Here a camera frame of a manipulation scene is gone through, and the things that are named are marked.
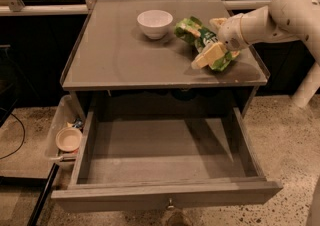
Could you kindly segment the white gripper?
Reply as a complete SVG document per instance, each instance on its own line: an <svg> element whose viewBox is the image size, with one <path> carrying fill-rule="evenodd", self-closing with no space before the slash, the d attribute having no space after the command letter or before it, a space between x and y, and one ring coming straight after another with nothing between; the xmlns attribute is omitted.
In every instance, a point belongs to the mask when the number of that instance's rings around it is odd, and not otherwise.
<svg viewBox="0 0 320 226"><path fill-rule="evenodd" d="M223 70L229 61L226 54L229 51L245 49L249 46L243 34L245 22L243 13L226 18L212 18L209 20L214 32L218 32L218 39L222 42L208 44L192 61L193 69L209 66L212 70Z"/></svg>

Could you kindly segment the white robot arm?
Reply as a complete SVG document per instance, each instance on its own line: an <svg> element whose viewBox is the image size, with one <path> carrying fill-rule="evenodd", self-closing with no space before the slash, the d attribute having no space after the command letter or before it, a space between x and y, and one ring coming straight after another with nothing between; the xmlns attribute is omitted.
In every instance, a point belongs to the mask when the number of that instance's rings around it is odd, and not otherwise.
<svg viewBox="0 0 320 226"><path fill-rule="evenodd" d="M244 44L295 37L319 55L318 0L271 0L262 10L233 17L220 30ZM262 206L202 209L200 226L319 226L319 68L308 72L293 96L258 96L246 122L262 167L284 189Z"/></svg>

